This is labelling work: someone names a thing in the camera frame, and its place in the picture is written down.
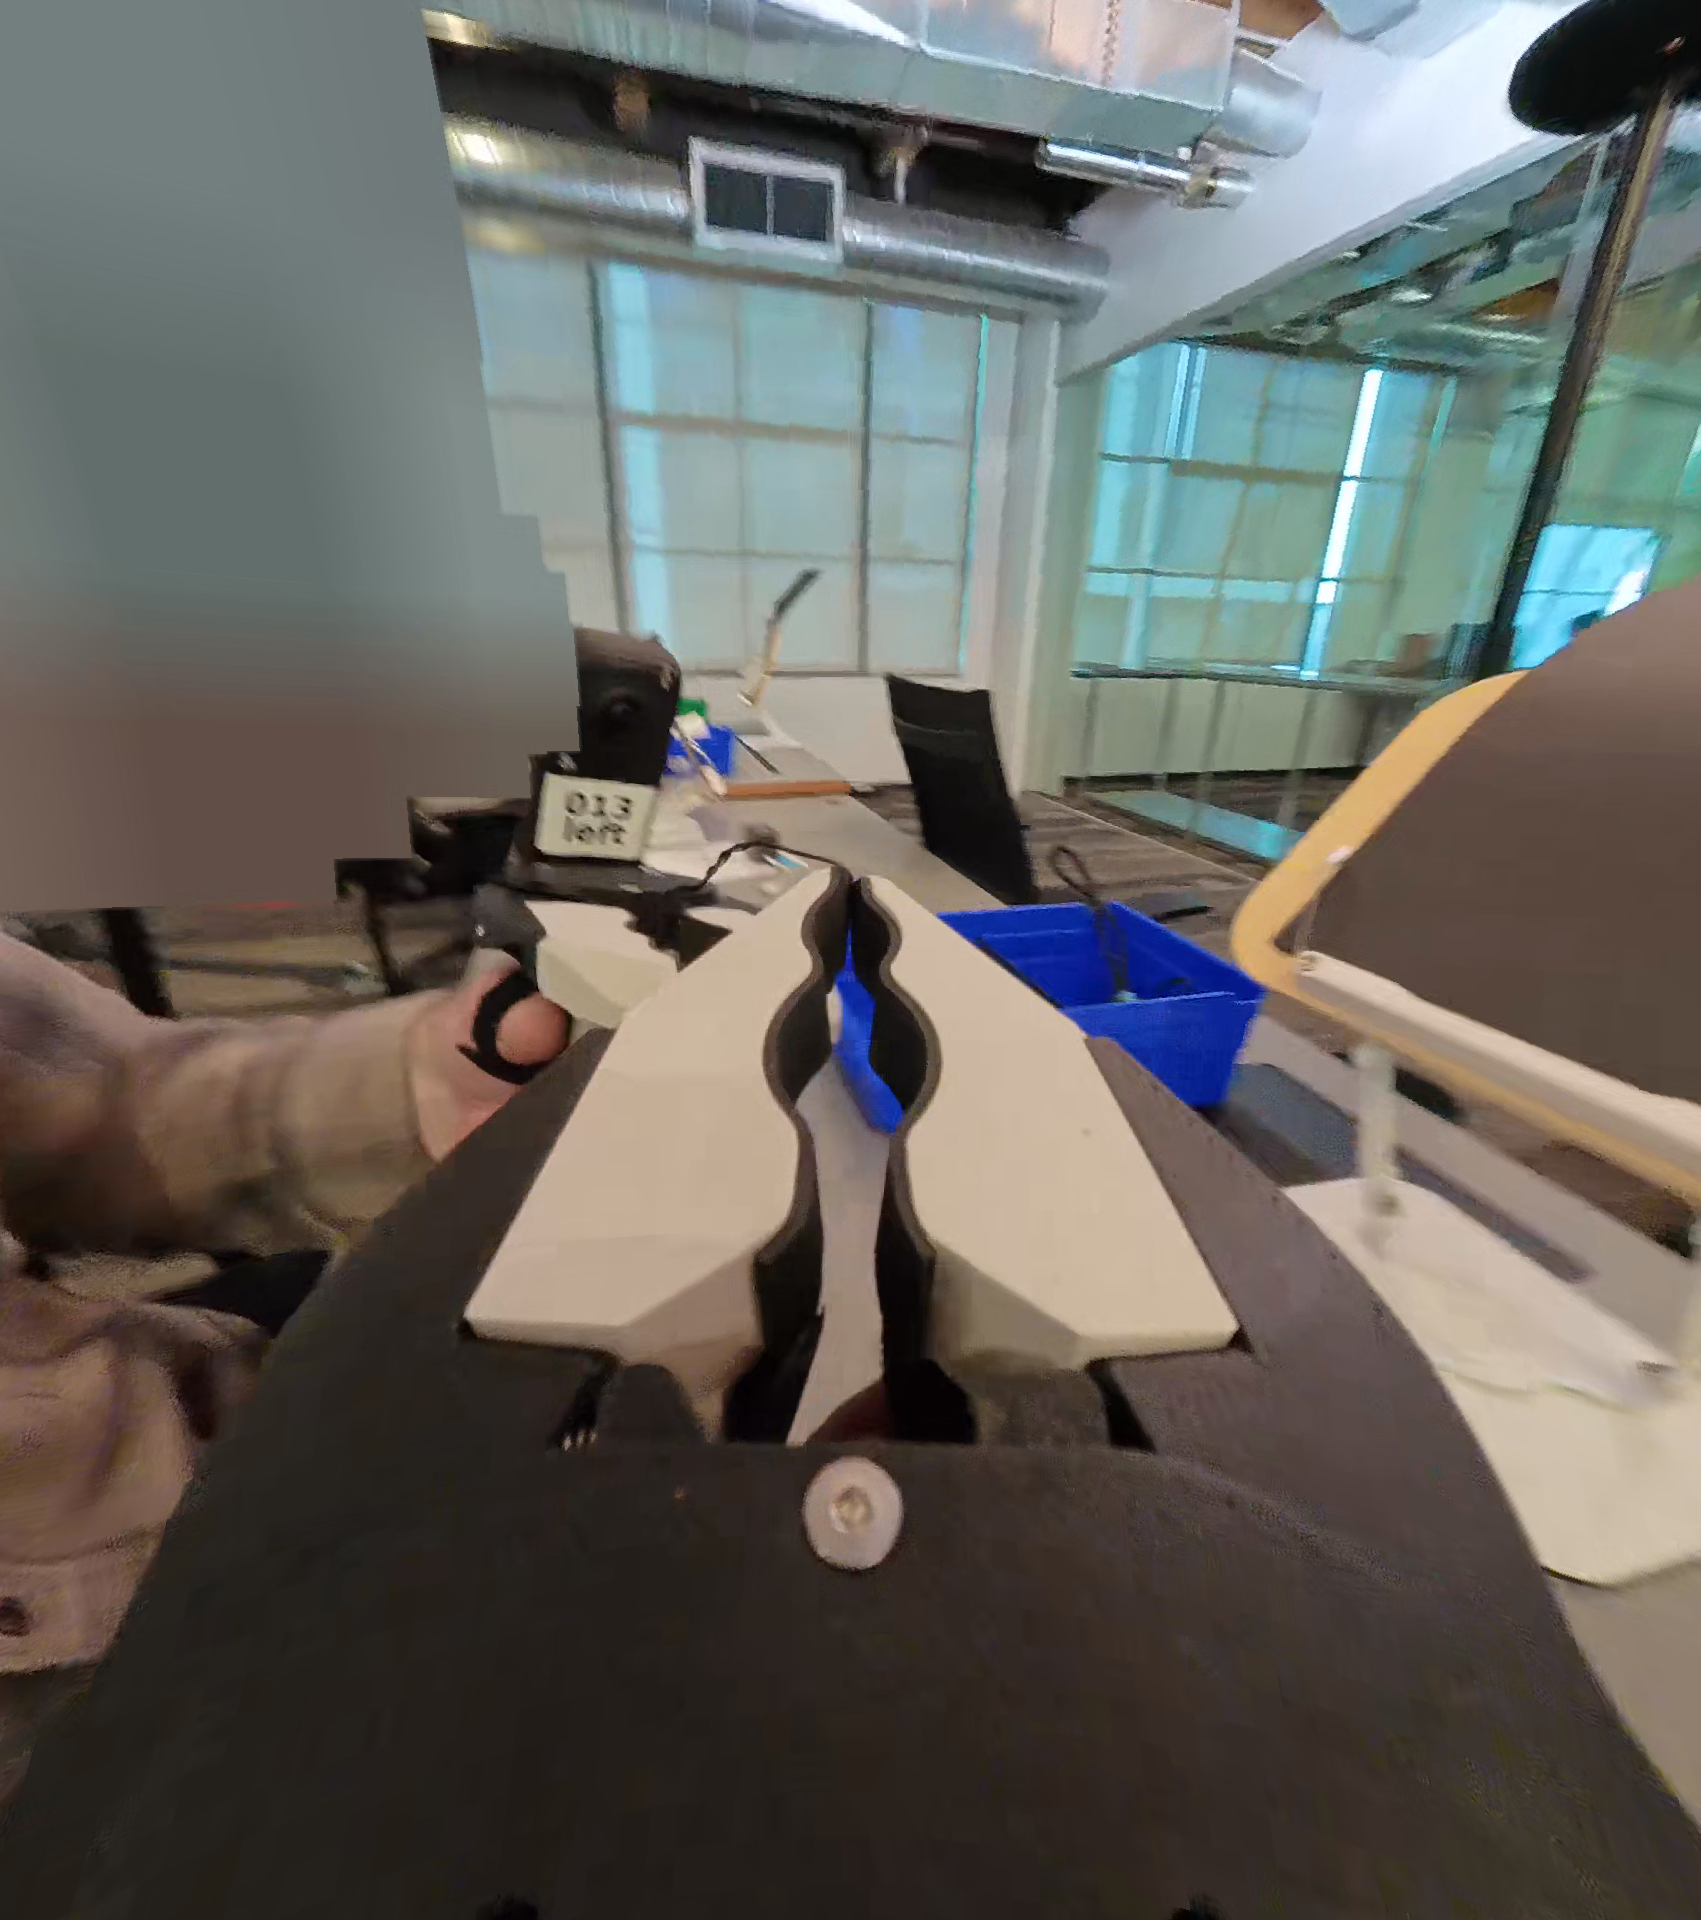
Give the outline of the black desk lamp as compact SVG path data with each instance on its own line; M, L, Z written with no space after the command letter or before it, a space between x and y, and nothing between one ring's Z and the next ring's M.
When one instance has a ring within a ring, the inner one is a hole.
M810 588L820 580L822 569L805 566L787 588L771 602L766 616L766 628L757 639L757 650L752 660L745 661L744 681L740 681L740 704L747 709L762 709L771 683L776 678L778 664L782 660L782 638L785 626L790 623L793 610L806 595Z

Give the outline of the silver ceiling duct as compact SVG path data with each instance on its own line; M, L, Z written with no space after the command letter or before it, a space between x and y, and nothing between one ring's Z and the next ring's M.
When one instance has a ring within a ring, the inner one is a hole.
M699 254L692 245L686 164L534 133L453 114L444 122L457 198L488 218L553 219ZM843 265L762 254L712 254L787 274L866 275L958 290L981 300L1096 313L1109 290L1107 254L1042 228L892 206L849 190Z
M1101 148L1292 157L1321 89L1198 2L444 2L431 36L543 49Z

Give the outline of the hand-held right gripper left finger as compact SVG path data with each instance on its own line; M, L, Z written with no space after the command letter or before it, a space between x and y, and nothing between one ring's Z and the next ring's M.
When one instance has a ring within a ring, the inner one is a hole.
M596 1030L596 1067L466 1302L485 1341L745 1373L813 1315L796 1100L829 1056L837 872L810 872Z

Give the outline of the person's left forearm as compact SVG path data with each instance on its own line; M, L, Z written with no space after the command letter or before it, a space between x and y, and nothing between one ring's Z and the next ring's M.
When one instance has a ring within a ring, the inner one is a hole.
M415 1070L448 993L154 1020L47 991L0 1012L0 1196L56 1252L334 1247L415 1184Z

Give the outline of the white ceiling vent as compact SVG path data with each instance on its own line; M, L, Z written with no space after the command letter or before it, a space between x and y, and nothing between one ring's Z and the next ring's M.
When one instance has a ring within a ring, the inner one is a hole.
M843 265L846 174L839 164L692 137L686 180L697 251Z

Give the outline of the person's left hand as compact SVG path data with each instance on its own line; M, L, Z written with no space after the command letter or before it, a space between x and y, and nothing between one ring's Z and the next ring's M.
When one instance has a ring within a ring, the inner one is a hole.
M514 957L477 951L463 980L429 993L408 1025L405 1079L425 1157L444 1161L581 1032L586 1025L537 991Z

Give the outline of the black floor lamp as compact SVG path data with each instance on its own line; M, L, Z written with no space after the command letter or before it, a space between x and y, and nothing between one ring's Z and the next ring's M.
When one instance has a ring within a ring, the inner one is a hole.
M1578 420L1607 357L1613 309L1680 113L1701 104L1701 2L1588 2L1561 15L1515 64L1510 114L1530 131L1624 131L1624 158L1572 313L1536 466L1514 519L1476 676L1510 671L1515 616L1553 519Z

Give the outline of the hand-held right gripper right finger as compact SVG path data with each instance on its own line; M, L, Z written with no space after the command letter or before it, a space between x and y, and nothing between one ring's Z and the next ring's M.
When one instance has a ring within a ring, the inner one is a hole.
M857 982L900 1109L872 1255L888 1373L1086 1369L1237 1338L1080 1025L882 877L857 882Z

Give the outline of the black high-back chair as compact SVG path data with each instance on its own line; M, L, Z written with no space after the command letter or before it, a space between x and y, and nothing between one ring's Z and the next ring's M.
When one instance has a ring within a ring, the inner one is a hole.
M926 850L1008 907L1037 904L1025 816L1008 783L991 693L894 675L886 683Z

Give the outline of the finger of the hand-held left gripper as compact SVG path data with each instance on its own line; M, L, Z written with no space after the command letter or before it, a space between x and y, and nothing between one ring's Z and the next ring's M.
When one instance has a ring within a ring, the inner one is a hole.
M666 893L534 899L529 925L529 976L574 1025L622 1025L683 970L684 907Z

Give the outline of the black wood-edged board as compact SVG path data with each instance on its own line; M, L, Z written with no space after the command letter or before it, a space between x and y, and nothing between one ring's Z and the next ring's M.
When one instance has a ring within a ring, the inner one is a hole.
M1405 723L1233 921L1292 947L1701 1109L1701 573Z

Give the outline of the blue plastic bin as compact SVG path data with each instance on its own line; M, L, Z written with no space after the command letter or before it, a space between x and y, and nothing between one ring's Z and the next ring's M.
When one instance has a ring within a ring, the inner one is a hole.
M1119 1043L1185 1106L1226 1102L1267 990L1126 904L1031 904L941 921L1068 1014Z

